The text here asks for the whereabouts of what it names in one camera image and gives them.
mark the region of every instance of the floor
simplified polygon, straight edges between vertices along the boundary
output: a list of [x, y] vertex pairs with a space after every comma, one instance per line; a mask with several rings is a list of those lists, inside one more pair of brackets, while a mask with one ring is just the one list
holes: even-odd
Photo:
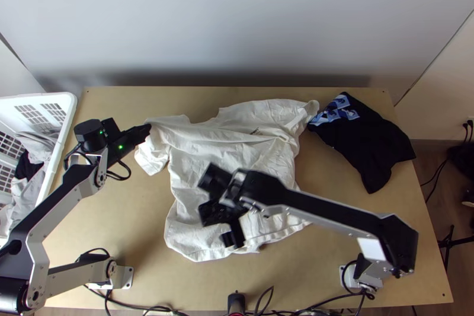
[[[414, 142], [417, 159], [415, 169], [420, 182], [427, 181], [444, 160], [445, 143], [418, 143]], [[427, 196], [431, 184], [424, 187]], [[472, 230], [469, 226], [474, 210], [460, 204], [463, 191], [470, 187], [469, 181], [464, 178], [454, 166], [447, 164], [444, 167], [438, 186], [428, 202], [433, 227], [438, 239], [443, 239], [449, 232], [449, 226], [454, 224], [455, 238], [469, 237]], [[453, 304], [417, 306], [418, 316], [468, 316], [474, 310], [474, 243], [454, 247], [451, 251], [448, 277], [454, 296]], [[116, 316], [139, 316], [140, 311], [112, 311]], [[221, 312], [190, 312], [191, 316], [220, 316]], [[103, 316], [103, 310], [57, 309], [43, 308], [37, 316]], [[363, 309], [362, 316], [400, 316], [415, 315], [411, 307]]]

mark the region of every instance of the wrinkled fabric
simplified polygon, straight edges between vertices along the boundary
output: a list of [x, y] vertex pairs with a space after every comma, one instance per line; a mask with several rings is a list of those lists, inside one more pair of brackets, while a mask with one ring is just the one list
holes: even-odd
[[2, 238], [8, 237], [9, 232], [34, 209], [55, 148], [57, 133], [44, 135], [37, 132], [18, 132], [15, 138], [26, 151], [18, 161], [15, 177], [11, 180], [12, 202], [0, 210]]
[[152, 125], [150, 135], [139, 145], [135, 159], [149, 175], [168, 163], [176, 201], [166, 217], [167, 246], [192, 261], [214, 260], [230, 253], [256, 253], [262, 244], [306, 226], [304, 220], [286, 214], [265, 219], [247, 213], [240, 218], [245, 246], [225, 248], [219, 236], [230, 230], [228, 225], [201, 224], [198, 206], [209, 197], [197, 183], [213, 162], [228, 171], [260, 170], [298, 189], [294, 180], [298, 137], [318, 108], [317, 101], [275, 99], [221, 108], [215, 118], [202, 123], [190, 123], [185, 115], [147, 119]]

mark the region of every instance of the power cord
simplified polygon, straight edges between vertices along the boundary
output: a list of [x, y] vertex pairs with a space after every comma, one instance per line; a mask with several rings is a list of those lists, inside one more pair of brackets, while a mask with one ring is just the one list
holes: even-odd
[[[470, 127], [470, 136], [469, 136], [469, 140], [468, 140], [467, 142], [471, 142], [471, 140], [472, 140], [473, 126], [474, 126], [474, 123], [473, 123], [472, 120], [467, 120], [467, 123], [463, 123], [463, 128], [464, 128], [464, 130], [466, 130], [466, 134], [465, 134], [464, 140], [463, 140], [463, 142], [462, 142], [461, 144], [465, 144], [466, 141], [467, 141], [467, 133], [468, 133], [467, 127]], [[447, 161], [448, 161], [448, 159], [445, 159], [445, 160], [438, 166], [438, 168], [436, 168], [436, 170], [435, 170], [433, 176], [432, 176], [428, 181], [424, 182], [423, 184], [420, 184], [420, 186], [425, 186], [425, 185], [429, 184], [430, 182], [432, 182], [433, 179], [435, 179], [434, 185], [433, 185], [433, 187], [432, 187], [430, 193], [428, 193], [427, 198], [425, 199], [425, 203], [427, 203], [427, 202], [430, 200], [431, 196], [432, 196], [433, 193], [434, 193], [434, 190], [436, 190], [436, 186], [438, 185], [438, 180], [439, 180], [439, 178], [440, 178], [440, 176], [441, 176], [441, 172], [443, 171], [443, 168], [446, 166]]]
[[79, 148], [82, 148], [82, 143], [78, 143], [76, 145], [76, 147], [72, 148], [72, 150], [69, 153], [66, 154], [66, 156], [64, 157], [64, 161], [63, 161], [64, 170], [68, 170], [68, 168], [69, 168], [69, 159], [71, 158], [71, 155], [73, 155], [74, 153], [77, 153], [80, 156], [82, 156], [85, 160], [87, 160], [89, 165], [93, 165], [92, 161], [89, 159], [89, 157], [87, 155], [85, 155], [82, 152], [79, 152]]
[[[73, 154], [79, 154], [80, 156], [84, 157], [84, 159], [86, 159], [88, 161], [89, 165], [93, 165], [92, 161], [89, 159], [89, 157], [87, 155], [85, 155], [83, 152], [79, 151], [79, 149], [81, 149], [81, 148], [82, 148], [82, 143], [78, 143], [69, 153], [66, 154], [66, 156], [64, 157], [64, 161], [63, 161], [64, 170], [68, 170], [68, 168], [69, 168], [69, 159], [71, 158], [71, 155], [73, 155]], [[132, 176], [132, 170], [130, 169], [130, 167], [121, 160], [117, 161], [117, 163], [125, 168], [128, 175], [123, 177], [121, 175], [118, 175], [114, 171], [107, 170], [107, 177], [112, 178], [114, 180], [118, 180], [118, 181], [124, 181], [124, 180], [127, 180], [128, 178], [130, 178]]]
[[124, 181], [124, 180], [127, 180], [128, 178], [130, 178], [132, 176], [132, 170], [129, 168], [129, 166], [121, 160], [117, 161], [117, 163], [119, 163], [122, 167], [124, 167], [127, 170], [127, 172], [129, 173], [129, 175], [127, 175], [126, 177], [123, 177], [123, 176], [118, 175], [117, 173], [114, 173], [111, 170], [107, 170], [107, 176], [109, 178], [112, 178], [112, 179], [118, 180], [118, 181]]
[[[94, 249], [91, 249], [91, 250], [88, 250], [87, 252], [83, 253], [82, 255], [84, 254], [88, 254], [88, 253], [91, 253], [93, 251], [97, 251], [97, 250], [100, 250], [100, 251], [103, 251], [105, 255], [107, 255], [108, 257], [110, 256], [110, 254], [108, 253], [108, 251], [105, 249], [105, 248], [94, 248]], [[304, 312], [311, 312], [311, 313], [315, 313], [315, 312], [318, 312], [318, 308], [321, 307], [322, 305], [325, 305], [331, 301], [335, 301], [335, 300], [339, 300], [339, 299], [344, 299], [344, 298], [350, 298], [350, 297], [353, 297], [353, 296], [361, 296], [361, 299], [360, 299], [360, 303], [359, 303], [359, 306], [357, 307], [357, 310], [356, 312], [354, 313], [354, 316], [358, 316], [361, 309], [362, 309], [362, 306], [364, 304], [364, 301], [365, 299], [369, 299], [369, 300], [374, 300], [375, 299], [375, 296], [373, 294], [371, 294], [370, 292], [367, 291], [367, 289], [362, 289], [361, 291], [359, 292], [354, 292], [352, 290], [349, 289], [349, 287], [346, 285], [345, 283], [345, 280], [344, 280], [344, 276], [345, 276], [345, 273], [347, 271], [347, 269], [355, 264], [357, 261], [356, 260], [353, 260], [353, 261], [350, 261], [349, 263], [347, 263], [345, 266], [344, 266], [344, 269], [341, 273], [341, 280], [342, 280], [342, 285], [343, 287], [348, 291], [347, 294], [343, 294], [343, 295], [338, 295], [338, 296], [335, 296], [333, 298], [329, 298], [327, 300], [324, 300], [324, 301], [321, 301], [321, 302], [318, 302], [317, 304], [314, 304], [314, 305], [311, 305], [305, 309], [301, 309], [301, 310], [298, 310], [298, 311], [285, 311], [285, 310], [271, 310], [271, 312], [265, 312], [271, 302], [271, 299], [273, 297], [273, 291], [274, 291], [274, 287], [273, 286], [270, 286], [267, 290], [265, 290], [257, 299], [257, 304], [255, 305], [255, 309], [254, 309], [254, 312], [246, 312], [245, 314], [246, 315], [249, 315], [249, 316], [298, 316], [298, 315], [301, 315], [302, 313]], [[104, 299], [104, 309], [105, 309], [105, 313], [107, 314], [107, 316], [111, 316], [110, 314], [110, 310], [108, 309], [108, 303], [111, 302], [112, 304], [115, 304], [115, 305], [118, 305], [118, 306], [121, 306], [121, 307], [125, 307], [125, 308], [129, 308], [129, 309], [133, 309], [133, 310], [141, 310], [141, 311], [144, 311], [143, 313], [143, 316], [146, 316], [150, 311], [158, 311], [158, 312], [170, 312], [176, 316], [189, 316], [187, 315], [186, 313], [182, 312], [182, 311], [178, 311], [178, 310], [175, 310], [175, 309], [172, 309], [172, 308], [169, 308], [169, 307], [166, 307], [166, 306], [162, 306], [162, 305], [155, 305], [155, 306], [151, 306], [151, 307], [145, 307], [145, 306], [139, 306], [139, 305], [132, 305], [132, 304], [126, 304], [125, 302], [121, 302], [121, 301], [118, 301], [118, 300], [115, 300], [115, 299], [112, 299], [110, 296], [112, 294], [112, 289], [108, 290], [105, 295], [102, 294], [101, 292], [98, 292], [98, 291], [95, 291], [93, 289], [89, 289], [87, 287], [87, 285], [83, 285], [83, 287], [85, 287], [87, 290], [89, 290], [90, 292], [96, 294], [97, 296], [99, 296], [100, 298]], [[269, 294], [268, 296], [268, 300], [265, 304], [265, 306], [262, 307], [261, 310], [258, 310], [258, 308], [260, 307], [260, 303], [262, 302], [263, 298]]]
[[[91, 250], [88, 250], [87, 252], [84, 252], [81, 254], [81, 256], [85, 255], [85, 254], [89, 254], [91, 252], [94, 252], [94, 251], [102, 251], [104, 252], [104, 254], [107, 256], [107, 257], [110, 257], [110, 253], [105, 249], [105, 248], [93, 248]], [[121, 301], [118, 301], [118, 300], [114, 300], [112, 299], [110, 296], [112, 294], [112, 289], [108, 290], [105, 295], [98, 292], [98, 291], [95, 291], [93, 289], [89, 289], [87, 287], [87, 285], [83, 285], [83, 287], [85, 287], [87, 290], [89, 290], [90, 292], [96, 294], [97, 296], [99, 296], [100, 298], [104, 299], [104, 309], [105, 309], [105, 313], [107, 314], [107, 316], [111, 316], [110, 314], [110, 310], [108, 309], [108, 303], [111, 302], [112, 304], [115, 304], [115, 305], [118, 305], [118, 306], [121, 306], [121, 307], [125, 307], [125, 308], [129, 308], [129, 309], [133, 309], [133, 310], [141, 310], [141, 311], [144, 311], [144, 314], [143, 315], [146, 315], [147, 313], [149, 313], [150, 311], [158, 311], [158, 312], [171, 312], [173, 313], [174, 315], [176, 316], [189, 316], [187, 314], [185, 314], [184, 312], [181, 312], [181, 311], [178, 311], [178, 310], [174, 310], [172, 308], [169, 308], [169, 307], [166, 307], [166, 306], [162, 306], [162, 305], [155, 305], [155, 306], [151, 306], [151, 307], [145, 307], [145, 306], [139, 306], [139, 305], [132, 305], [132, 304], [126, 304], [125, 302], [121, 302]]]

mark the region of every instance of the laundry basket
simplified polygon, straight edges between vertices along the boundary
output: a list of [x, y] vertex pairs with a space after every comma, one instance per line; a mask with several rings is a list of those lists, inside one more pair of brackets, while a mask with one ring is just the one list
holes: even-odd
[[15, 174], [18, 158], [24, 151], [14, 135], [22, 131], [46, 134], [59, 132], [36, 205], [48, 195], [76, 105], [77, 98], [69, 92], [0, 98], [0, 203], [7, 204], [12, 200], [10, 182]]

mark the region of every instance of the plywood tabletop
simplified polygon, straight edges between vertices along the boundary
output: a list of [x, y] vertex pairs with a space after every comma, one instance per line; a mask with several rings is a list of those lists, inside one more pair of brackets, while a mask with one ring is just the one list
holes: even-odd
[[[377, 88], [103, 87], [84, 90], [73, 126], [91, 118], [114, 117], [120, 129], [128, 129], [148, 117], [177, 114], [202, 122], [214, 117], [219, 107], [270, 98], [318, 100], [324, 107], [344, 90], [396, 123], [389, 94]], [[75, 144], [70, 134], [65, 152]], [[357, 170], [316, 134], [304, 132], [300, 144], [296, 180], [303, 191], [372, 212], [396, 213], [419, 232], [415, 273], [401, 279], [387, 278], [375, 300], [366, 301], [364, 306], [452, 302], [412, 162], [396, 164], [387, 185], [367, 194]], [[135, 267], [132, 288], [114, 291], [114, 298], [131, 304], [171, 304], [184, 310], [223, 310], [227, 295], [235, 290], [248, 295], [252, 308], [258, 295], [271, 285], [275, 286], [272, 309], [301, 309], [344, 293], [338, 266], [357, 257], [357, 242], [319, 226], [308, 226], [266, 245], [259, 254], [194, 263], [170, 250], [163, 238], [165, 217], [174, 201], [168, 171], [150, 177], [136, 164], [133, 154], [124, 162], [133, 171], [131, 179], [107, 181], [99, 193], [81, 201], [45, 240], [52, 266], [71, 263], [86, 250], [104, 247], [123, 265]], [[61, 175], [57, 174], [53, 186], [60, 184]], [[353, 308], [358, 303], [359, 298], [346, 298], [329, 307]], [[49, 299], [46, 305], [102, 308], [103, 301], [84, 288], [76, 288]]]

